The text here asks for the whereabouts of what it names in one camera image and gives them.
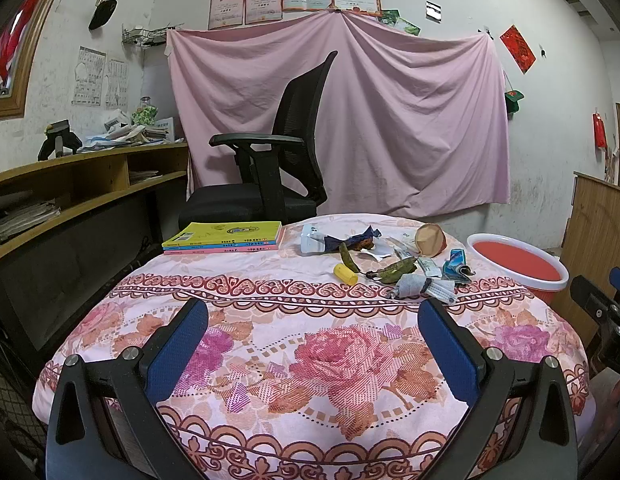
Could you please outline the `wall calendar sheets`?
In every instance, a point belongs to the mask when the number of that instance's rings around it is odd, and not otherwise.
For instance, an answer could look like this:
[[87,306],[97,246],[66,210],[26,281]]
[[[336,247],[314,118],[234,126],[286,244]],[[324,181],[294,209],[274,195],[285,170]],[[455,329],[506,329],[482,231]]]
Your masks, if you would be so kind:
[[127,62],[88,47],[78,48],[71,104],[126,110]]

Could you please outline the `red white plastic basin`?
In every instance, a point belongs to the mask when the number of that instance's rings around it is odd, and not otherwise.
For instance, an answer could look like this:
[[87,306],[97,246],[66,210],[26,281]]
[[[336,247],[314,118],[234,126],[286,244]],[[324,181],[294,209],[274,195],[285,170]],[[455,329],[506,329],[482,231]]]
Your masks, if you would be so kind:
[[508,236],[476,233],[467,237],[467,249],[487,261],[534,296],[552,304],[569,283],[569,272],[557,258],[542,249]]

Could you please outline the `stack of colourful books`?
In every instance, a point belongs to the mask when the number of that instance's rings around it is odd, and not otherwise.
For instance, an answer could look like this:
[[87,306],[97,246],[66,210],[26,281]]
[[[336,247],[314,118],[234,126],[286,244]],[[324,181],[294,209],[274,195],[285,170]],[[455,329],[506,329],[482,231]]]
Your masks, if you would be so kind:
[[285,228],[280,221],[191,222],[162,243],[169,254],[221,254],[276,250]]

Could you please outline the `white torn paper piece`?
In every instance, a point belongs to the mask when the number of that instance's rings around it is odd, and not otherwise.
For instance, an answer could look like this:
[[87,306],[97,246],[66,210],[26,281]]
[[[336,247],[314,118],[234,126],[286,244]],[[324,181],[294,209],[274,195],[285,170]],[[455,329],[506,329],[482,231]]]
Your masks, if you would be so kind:
[[395,255],[395,248],[386,243],[384,240],[374,240],[371,248],[362,248],[362,255],[374,258],[377,262]]

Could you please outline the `blue small carton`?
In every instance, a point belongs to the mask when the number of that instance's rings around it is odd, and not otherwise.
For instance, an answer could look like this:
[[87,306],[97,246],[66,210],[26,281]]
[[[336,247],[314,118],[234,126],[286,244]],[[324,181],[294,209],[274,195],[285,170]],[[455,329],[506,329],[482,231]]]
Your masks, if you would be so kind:
[[442,277],[458,285],[470,284],[475,272],[466,261],[465,250],[454,248],[442,266]]

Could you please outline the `broad green leaf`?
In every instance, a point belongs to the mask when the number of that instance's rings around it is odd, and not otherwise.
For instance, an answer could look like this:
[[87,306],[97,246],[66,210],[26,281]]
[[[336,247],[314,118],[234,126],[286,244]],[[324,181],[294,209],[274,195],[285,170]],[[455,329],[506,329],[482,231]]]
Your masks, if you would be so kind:
[[386,268],[368,271],[365,273],[365,276],[381,284],[393,285],[398,283],[403,275],[413,273],[415,270],[415,258],[410,257],[392,263],[390,266],[386,266]]

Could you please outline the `grey white wrapper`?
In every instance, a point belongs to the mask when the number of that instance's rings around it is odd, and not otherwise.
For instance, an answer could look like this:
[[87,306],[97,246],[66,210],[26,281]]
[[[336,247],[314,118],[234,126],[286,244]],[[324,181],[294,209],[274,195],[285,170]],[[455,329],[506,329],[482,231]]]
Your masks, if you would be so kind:
[[426,278],[418,274],[402,275],[392,293],[398,299],[428,297],[440,301],[441,304],[454,304],[456,301],[453,281]]

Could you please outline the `long green leaf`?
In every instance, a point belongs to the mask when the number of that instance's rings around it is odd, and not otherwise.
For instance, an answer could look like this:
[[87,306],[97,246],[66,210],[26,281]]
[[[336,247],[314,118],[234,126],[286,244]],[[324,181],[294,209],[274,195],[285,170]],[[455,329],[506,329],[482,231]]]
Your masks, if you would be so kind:
[[357,266],[357,263],[352,259],[347,244],[342,242],[339,245],[339,254],[342,260],[342,263],[354,274],[359,274],[361,272],[360,268]]

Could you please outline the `green white small sachet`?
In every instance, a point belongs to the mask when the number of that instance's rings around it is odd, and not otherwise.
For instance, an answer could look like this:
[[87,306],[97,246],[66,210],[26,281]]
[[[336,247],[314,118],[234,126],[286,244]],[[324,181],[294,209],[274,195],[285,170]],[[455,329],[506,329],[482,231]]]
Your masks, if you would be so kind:
[[442,278],[441,268],[432,258],[419,256],[417,262],[426,278]]

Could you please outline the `red paper wall decoration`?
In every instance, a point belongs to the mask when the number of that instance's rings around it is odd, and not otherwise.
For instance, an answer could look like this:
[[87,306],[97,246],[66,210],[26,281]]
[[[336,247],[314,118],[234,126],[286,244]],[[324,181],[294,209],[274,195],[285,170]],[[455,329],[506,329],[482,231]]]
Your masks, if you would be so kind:
[[503,32],[500,39],[504,47],[511,53],[519,70],[526,74],[531,69],[531,66],[534,65],[534,62],[537,61],[537,58],[523,35],[515,25],[512,25]]

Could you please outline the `blue white snack wrapper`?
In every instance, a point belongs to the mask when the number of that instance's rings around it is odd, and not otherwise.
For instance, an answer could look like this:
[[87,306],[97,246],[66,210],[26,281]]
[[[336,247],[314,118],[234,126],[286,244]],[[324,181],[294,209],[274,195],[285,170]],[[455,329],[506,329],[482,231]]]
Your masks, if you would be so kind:
[[350,246],[353,243],[370,237],[373,237],[374,240],[380,238],[380,230],[369,226],[363,233],[355,234],[342,240],[341,238],[323,233],[317,226],[311,224],[311,226],[304,226],[302,229],[300,250],[302,255],[331,254],[332,252],[339,252],[339,245],[342,242],[345,242],[348,249],[351,250]]

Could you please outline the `yellow plastic cap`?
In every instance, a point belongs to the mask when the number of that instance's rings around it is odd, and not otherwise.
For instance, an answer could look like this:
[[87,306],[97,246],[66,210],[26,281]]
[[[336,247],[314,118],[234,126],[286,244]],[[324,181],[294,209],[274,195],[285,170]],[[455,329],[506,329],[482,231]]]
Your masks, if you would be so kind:
[[335,277],[339,279],[343,284],[348,286],[353,286],[357,284],[359,278],[357,277],[357,272],[349,269],[345,264],[338,263],[334,267]]

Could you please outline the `black brush on wall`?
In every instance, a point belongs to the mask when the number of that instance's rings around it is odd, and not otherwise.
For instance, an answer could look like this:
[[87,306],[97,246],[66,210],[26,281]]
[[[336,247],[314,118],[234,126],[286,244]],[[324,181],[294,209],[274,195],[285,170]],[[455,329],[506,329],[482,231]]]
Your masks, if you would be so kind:
[[116,0],[100,0],[96,4],[94,14],[89,21],[88,30],[93,32],[106,25],[110,18],[112,18],[114,11],[116,11],[117,5],[118,1]]

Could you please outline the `brown dried fruit scrap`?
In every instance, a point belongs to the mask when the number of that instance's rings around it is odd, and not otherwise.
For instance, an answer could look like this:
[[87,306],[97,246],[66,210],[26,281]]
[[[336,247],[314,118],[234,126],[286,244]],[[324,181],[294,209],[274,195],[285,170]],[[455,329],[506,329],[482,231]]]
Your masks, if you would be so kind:
[[358,240],[350,246],[351,250],[355,250],[356,252],[360,252],[362,249],[373,249],[374,248],[374,238],[365,238],[364,240]]

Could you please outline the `white printed sachet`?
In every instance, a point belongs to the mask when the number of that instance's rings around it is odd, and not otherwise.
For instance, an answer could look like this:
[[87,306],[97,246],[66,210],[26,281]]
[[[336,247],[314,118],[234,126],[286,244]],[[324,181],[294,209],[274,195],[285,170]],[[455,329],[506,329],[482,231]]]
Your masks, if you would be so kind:
[[410,252],[413,256],[421,255],[421,251],[415,242],[414,232],[401,232],[400,234],[389,236],[389,240],[395,246],[400,247],[401,252]]

